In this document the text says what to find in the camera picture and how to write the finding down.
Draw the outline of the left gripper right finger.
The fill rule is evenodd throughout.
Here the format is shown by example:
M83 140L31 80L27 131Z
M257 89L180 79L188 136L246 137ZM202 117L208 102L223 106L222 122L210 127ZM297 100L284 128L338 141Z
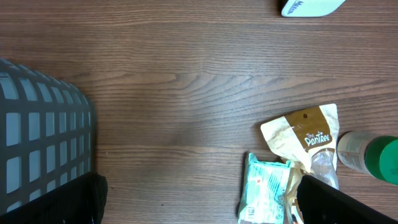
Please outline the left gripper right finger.
M304 224L397 224L311 175L302 177L297 200Z

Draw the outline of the brown PanTree snack bag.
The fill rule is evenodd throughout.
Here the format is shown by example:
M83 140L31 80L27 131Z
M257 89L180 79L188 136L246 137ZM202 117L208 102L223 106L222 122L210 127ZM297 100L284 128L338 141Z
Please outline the brown PanTree snack bag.
M339 129L334 103L296 111L261 125L269 149L291 165L285 193L289 223L304 222L297 199L298 186L304 175L339 189L336 174Z

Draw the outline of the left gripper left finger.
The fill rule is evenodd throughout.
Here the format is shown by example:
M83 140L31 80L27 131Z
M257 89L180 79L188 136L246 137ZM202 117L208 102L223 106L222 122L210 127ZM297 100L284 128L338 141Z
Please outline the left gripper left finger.
M55 190L1 215L3 224L100 224L106 205L108 182L88 172Z

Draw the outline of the green lid jar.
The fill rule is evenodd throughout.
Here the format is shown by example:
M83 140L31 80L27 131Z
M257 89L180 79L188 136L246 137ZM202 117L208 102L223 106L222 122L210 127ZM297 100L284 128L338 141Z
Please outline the green lid jar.
M351 131L338 141L337 153L347 167L397 184L397 137Z

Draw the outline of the teal tissue packet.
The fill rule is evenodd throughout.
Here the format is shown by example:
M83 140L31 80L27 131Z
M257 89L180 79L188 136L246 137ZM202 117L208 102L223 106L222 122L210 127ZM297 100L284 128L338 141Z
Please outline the teal tissue packet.
M290 162L259 161L255 154L250 152L245 161L238 221L283 223L285 192L290 170Z

